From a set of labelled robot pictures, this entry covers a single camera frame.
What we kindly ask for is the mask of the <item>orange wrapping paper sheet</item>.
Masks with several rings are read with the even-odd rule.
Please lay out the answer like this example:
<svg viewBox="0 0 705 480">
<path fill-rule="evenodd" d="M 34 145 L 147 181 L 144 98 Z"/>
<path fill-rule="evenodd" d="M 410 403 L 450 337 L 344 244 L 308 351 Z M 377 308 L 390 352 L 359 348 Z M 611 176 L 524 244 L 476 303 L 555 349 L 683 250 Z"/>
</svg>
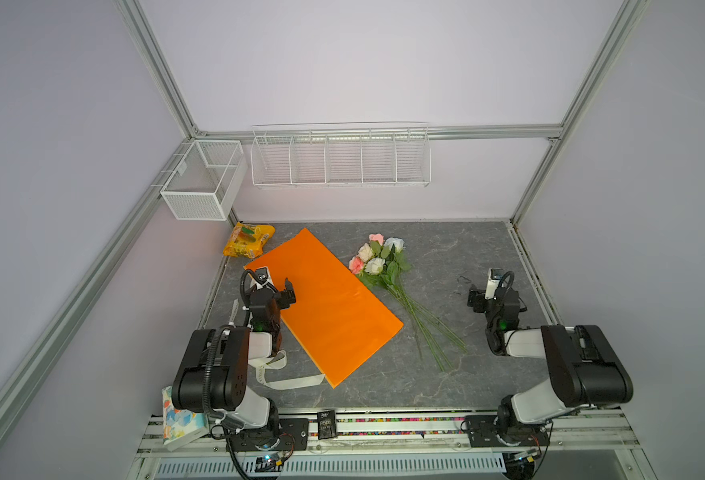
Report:
<svg viewBox="0 0 705 480">
<path fill-rule="evenodd" d="M 248 263 L 266 267 L 296 303 L 282 320 L 330 386 L 336 388 L 403 328 L 396 317 L 310 230 Z"/>
</svg>

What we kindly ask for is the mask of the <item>light pink fake rose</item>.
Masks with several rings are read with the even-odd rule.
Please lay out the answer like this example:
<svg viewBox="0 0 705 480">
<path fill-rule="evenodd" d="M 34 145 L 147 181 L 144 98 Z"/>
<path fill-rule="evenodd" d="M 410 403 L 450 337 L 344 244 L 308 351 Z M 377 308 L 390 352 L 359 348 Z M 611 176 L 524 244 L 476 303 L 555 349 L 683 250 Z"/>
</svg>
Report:
<svg viewBox="0 0 705 480">
<path fill-rule="evenodd" d="M 379 245 L 383 245 L 385 242 L 382 234 L 370 234 L 370 236 L 368 236 L 368 240 L 370 242 L 378 243 Z"/>
</svg>

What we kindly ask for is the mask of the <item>pale blue fake rose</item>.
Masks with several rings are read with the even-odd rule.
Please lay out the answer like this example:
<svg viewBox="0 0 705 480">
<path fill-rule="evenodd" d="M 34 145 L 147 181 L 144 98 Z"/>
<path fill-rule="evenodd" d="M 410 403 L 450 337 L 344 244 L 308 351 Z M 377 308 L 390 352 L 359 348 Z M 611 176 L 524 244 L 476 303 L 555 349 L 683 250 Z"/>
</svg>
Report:
<svg viewBox="0 0 705 480">
<path fill-rule="evenodd" d="M 384 247 L 390 251 L 402 252 L 404 250 L 404 240 L 401 238 L 390 237 L 385 240 Z"/>
</svg>

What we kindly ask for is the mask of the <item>cream fake rose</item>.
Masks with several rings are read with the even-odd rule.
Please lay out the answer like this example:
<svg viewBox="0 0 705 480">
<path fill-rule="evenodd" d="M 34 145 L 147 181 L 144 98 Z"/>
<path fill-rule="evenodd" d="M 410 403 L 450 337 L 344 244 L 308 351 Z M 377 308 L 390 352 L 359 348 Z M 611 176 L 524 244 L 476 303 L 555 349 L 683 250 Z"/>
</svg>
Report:
<svg viewBox="0 0 705 480">
<path fill-rule="evenodd" d="M 357 257 L 363 264 L 366 264 L 371 258 L 374 258 L 375 252 L 369 243 L 364 243 L 357 252 Z"/>
</svg>

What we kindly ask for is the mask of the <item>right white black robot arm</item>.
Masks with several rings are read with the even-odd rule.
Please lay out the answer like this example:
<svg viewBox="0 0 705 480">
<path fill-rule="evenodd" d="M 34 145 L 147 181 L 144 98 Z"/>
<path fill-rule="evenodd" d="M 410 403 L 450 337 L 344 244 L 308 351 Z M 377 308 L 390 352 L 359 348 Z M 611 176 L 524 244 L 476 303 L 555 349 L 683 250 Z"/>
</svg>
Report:
<svg viewBox="0 0 705 480">
<path fill-rule="evenodd" d="M 518 446 L 520 434 L 533 437 L 550 421 L 583 408 L 602 408 L 632 400 L 632 380 L 603 331 L 596 325 L 544 325 L 521 328 L 526 308 L 516 290 L 488 294 L 470 288 L 467 306 L 485 317 L 492 354 L 541 359 L 547 377 L 528 390 L 504 397 L 490 427 L 495 439 Z"/>
</svg>

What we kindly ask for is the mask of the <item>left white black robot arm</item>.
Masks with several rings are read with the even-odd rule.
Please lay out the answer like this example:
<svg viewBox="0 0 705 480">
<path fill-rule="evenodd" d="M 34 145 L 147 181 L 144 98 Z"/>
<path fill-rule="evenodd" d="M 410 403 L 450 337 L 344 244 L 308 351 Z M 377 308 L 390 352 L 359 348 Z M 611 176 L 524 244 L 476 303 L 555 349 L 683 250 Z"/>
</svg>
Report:
<svg viewBox="0 0 705 480">
<path fill-rule="evenodd" d="M 282 310 L 296 303 L 292 282 L 276 287 L 248 270 L 230 318 L 192 332 L 172 383 L 172 406 L 202 414 L 210 437 L 256 449 L 280 445 L 276 404 L 248 387 L 250 362 L 272 360 L 282 342 Z"/>
</svg>

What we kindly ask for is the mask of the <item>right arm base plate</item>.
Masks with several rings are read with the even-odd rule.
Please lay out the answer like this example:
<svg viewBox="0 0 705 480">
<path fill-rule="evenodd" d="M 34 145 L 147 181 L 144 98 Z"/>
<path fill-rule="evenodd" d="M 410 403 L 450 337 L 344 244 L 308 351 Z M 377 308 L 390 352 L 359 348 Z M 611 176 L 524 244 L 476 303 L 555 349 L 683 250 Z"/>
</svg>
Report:
<svg viewBox="0 0 705 480">
<path fill-rule="evenodd" d="M 504 427 L 496 414 L 471 414 L 460 423 L 473 448 L 540 447 L 550 444 L 549 430 L 545 425 L 516 424 Z"/>
</svg>

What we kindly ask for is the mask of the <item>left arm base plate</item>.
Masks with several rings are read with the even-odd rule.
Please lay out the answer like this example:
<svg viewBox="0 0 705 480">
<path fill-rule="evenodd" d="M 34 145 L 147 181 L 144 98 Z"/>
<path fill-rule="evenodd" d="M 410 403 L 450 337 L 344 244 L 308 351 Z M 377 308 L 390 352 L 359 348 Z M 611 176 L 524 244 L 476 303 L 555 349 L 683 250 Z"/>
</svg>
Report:
<svg viewBox="0 0 705 480">
<path fill-rule="evenodd" d="M 244 429 L 230 436 L 236 452 L 304 451 L 310 440 L 310 422 L 306 418 L 280 417 L 278 424 L 260 429 Z"/>
</svg>

